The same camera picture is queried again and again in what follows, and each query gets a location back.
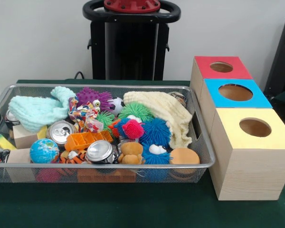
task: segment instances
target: green tablecloth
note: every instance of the green tablecloth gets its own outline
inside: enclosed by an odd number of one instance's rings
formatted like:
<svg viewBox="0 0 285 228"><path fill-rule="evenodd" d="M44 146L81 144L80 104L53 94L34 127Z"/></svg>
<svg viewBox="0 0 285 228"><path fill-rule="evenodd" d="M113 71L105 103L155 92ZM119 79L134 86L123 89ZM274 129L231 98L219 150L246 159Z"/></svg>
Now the green tablecloth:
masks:
<svg viewBox="0 0 285 228"><path fill-rule="evenodd" d="M189 82L28 81L185 85ZM218 201L209 172L197 184L0 184L0 227L285 227L278 201Z"/></svg>

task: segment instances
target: wire mesh basket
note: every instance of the wire mesh basket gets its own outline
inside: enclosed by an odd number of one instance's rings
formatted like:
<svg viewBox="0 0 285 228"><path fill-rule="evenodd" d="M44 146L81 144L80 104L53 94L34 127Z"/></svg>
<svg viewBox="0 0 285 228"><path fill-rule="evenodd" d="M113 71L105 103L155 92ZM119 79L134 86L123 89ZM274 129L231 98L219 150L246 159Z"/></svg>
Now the wire mesh basket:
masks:
<svg viewBox="0 0 285 228"><path fill-rule="evenodd" d="M0 134L15 145L9 136L4 115L12 97L16 95L49 97L53 84L16 84L7 87L0 96ZM195 94L186 86L131 86L131 85L62 85L75 93L90 87L108 91L113 97L123 97L129 91L179 92L187 98L187 110L193 115L188 146L200 157L195 165L125 165L125 164L23 164L0 163L0 182L198 182L205 170L215 161L212 145L205 128Z"/></svg>

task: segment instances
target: cream towel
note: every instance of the cream towel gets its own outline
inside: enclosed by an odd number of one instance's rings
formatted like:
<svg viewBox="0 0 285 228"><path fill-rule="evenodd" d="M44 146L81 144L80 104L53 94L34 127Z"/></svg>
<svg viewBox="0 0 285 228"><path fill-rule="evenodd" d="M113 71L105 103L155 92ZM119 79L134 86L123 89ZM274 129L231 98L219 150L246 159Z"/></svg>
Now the cream towel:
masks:
<svg viewBox="0 0 285 228"><path fill-rule="evenodd" d="M192 115L173 96L163 92L128 92L123 96L125 105L138 102L150 109L155 117L167 121L172 137L170 147L188 147L192 142L187 137Z"/></svg>

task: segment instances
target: soccer ball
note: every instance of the soccer ball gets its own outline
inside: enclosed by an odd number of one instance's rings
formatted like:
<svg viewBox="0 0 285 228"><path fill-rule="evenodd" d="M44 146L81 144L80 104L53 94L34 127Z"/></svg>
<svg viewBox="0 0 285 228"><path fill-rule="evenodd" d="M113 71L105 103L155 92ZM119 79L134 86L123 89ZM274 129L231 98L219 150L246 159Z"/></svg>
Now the soccer ball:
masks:
<svg viewBox="0 0 285 228"><path fill-rule="evenodd" d="M115 116L118 116L118 114L124 108L124 101L119 97L114 97L112 100L108 100L108 102L113 105L110 107L110 112Z"/></svg>

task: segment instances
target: purple spiky toy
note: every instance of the purple spiky toy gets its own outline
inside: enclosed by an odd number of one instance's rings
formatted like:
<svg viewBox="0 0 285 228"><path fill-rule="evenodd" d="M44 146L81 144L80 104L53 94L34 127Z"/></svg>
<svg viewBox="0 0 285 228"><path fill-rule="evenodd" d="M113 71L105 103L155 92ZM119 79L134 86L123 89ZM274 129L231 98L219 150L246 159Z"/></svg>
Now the purple spiky toy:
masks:
<svg viewBox="0 0 285 228"><path fill-rule="evenodd" d="M110 107L113 105L108 102L108 100L112 99L112 95L109 92L97 92L93 89L90 89L89 87L85 87L83 90L81 90L79 93L76 94L78 97L78 104L77 107L81 106L82 104L86 104L87 102L93 102L94 100L100 101L100 110L104 111L110 110Z"/></svg>

